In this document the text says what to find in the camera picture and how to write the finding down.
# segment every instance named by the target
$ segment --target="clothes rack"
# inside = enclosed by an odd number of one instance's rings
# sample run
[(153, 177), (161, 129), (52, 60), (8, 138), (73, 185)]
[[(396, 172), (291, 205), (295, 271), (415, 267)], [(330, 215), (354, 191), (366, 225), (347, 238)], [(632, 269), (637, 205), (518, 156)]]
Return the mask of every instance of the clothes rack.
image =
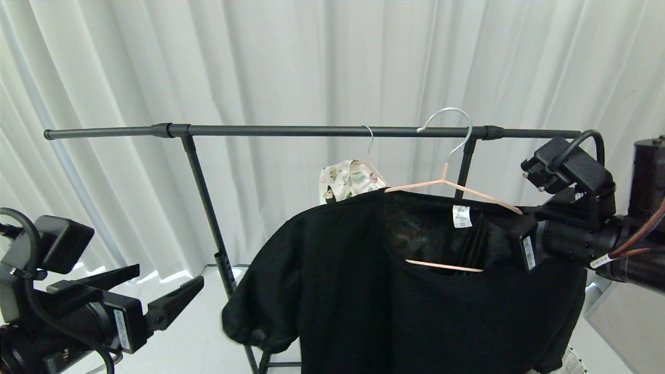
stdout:
[[(415, 127), (372, 127), (376, 137), (392, 138), (464, 138), (466, 128), (434, 127), (416, 132)], [(510, 129), (498, 126), (475, 126), (471, 138), (464, 146), (458, 184), (464, 186), (471, 166), (471, 158), (478, 140), (495, 140), (501, 138), (574, 138), (579, 135), (575, 130), (531, 130)], [(47, 140), (68, 138), (104, 138), (112, 136), (157, 136), (160, 138), (180, 138), (187, 154), (190, 168), (198, 188), (199, 196), (210, 225), (217, 252), (215, 262), (221, 276), (226, 294), (231, 297), (236, 283), (231, 269), (229, 256), (219, 229), (219, 223), (210, 199), (201, 164), (199, 162), (194, 136), (333, 136), (358, 137), (370, 136), (363, 126), (208, 126), (191, 124), (160, 123), (140, 127), (82, 128), (74, 130), (45, 130)], [(461, 198), (462, 191), (456, 191), (455, 197)], [(271, 362), (271, 355), (263, 353), (257, 365), (252, 348), (245, 346), (252, 374), (266, 374), (271, 367), (300, 367), (300, 362)]]

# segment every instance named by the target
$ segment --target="metal hanger hook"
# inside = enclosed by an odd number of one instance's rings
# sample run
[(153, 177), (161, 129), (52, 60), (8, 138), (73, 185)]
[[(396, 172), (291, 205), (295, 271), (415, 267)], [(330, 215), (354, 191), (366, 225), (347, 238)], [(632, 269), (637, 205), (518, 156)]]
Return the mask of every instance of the metal hanger hook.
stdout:
[(425, 122), (425, 125), (423, 125), (423, 127), (419, 127), (416, 130), (416, 132), (422, 132), (423, 130), (425, 130), (427, 128), (427, 125), (430, 124), (430, 122), (434, 119), (434, 117), (438, 116), (439, 114), (441, 114), (443, 112), (447, 112), (449, 110), (454, 110), (456, 112), (462, 113), (466, 117), (466, 119), (469, 121), (469, 130), (466, 132), (466, 137), (464, 138), (464, 141), (461, 142), (457, 147), (453, 148), (453, 150), (450, 151), (450, 153), (448, 154), (448, 157), (446, 158), (446, 164), (450, 160), (450, 156), (452, 156), (453, 153), (455, 153), (458, 149), (460, 149), (463, 145), (465, 145), (466, 142), (468, 142), (469, 139), (471, 138), (471, 132), (473, 131), (473, 121), (471, 121), (471, 117), (469, 117), (469, 115), (464, 110), (462, 110), (460, 108), (454, 108), (452, 106), (449, 106), (448, 108), (443, 108), (443, 109), (437, 110), (432, 116), (430, 116), (427, 119), (427, 121)]
[(362, 127), (365, 127), (367, 130), (370, 131), (370, 135), (372, 136), (372, 141), (370, 142), (370, 146), (367, 147), (367, 154), (370, 154), (370, 150), (372, 149), (372, 145), (374, 144), (374, 133), (372, 129), (369, 126), (361, 125)]

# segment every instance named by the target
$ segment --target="black t-shirt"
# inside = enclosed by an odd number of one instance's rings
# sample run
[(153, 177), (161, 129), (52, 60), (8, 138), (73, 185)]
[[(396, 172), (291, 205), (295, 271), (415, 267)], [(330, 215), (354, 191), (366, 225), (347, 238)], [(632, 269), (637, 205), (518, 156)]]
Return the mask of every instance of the black t-shirt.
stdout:
[[(453, 205), (471, 208), (472, 227), (454, 227)], [(223, 329), (269, 353), (300, 337), (302, 373), (558, 369), (586, 273), (555, 259), (527, 273), (504, 230), (515, 217), (494, 204), (383, 190), (307, 210), (257, 254)]]

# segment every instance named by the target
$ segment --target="shirt sleeve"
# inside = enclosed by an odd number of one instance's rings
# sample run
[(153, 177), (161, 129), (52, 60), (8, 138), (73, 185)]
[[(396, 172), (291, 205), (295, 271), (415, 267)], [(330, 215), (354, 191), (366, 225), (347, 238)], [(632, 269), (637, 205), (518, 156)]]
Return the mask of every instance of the shirt sleeve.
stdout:
[(568, 343), (573, 335), (573, 330), (577, 324), (585, 299), (585, 284), (587, 282), (587, 271), (580, 269), (578, 271), (578, 280), (574, 288), (576, 296), (573, 298), (571, 308), (566, 316), (566, 320), (557, 332), (556, 336), (549, 345), (538, 365), (534, 368), (539, 373), (550, 373), (560, 369), (563, 366), (562, 358), (568, 348)]
[(232, 340), (279, 353), (297, 338), (302, 250), (295, 226), (288, 221), (268, 240), (222, 310)]

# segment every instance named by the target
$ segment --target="white backdrop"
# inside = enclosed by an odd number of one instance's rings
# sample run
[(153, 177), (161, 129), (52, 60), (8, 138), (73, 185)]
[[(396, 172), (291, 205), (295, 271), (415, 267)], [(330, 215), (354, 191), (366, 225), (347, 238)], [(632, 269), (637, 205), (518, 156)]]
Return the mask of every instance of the white backdrop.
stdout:
[[(94, 226), (89, 270), (138, 262), (143, 274), (194, 274), (215, 248), (178, 140), (47, 142), (45, 128), (415, 128), (436, 109), (458, 106), (479, 126), (600, 130), (620, 212), (632, 143), (665, 132), (660, 0), (0, 6), (0, 203)], [(433, 125), (463, 122), (451, 114)], [(196, 141), (233, 263), (250, 262), (286, 219), (317, 203), (323, 166), (365, 158), (368, 144)], [(519, 169), (542, 143), (479, 142), (468, 185), (513, 204), (544, 201)], [(406, 184), (437, 176), (453, 145), (380, 138), (372, 157), (391, 184)]]

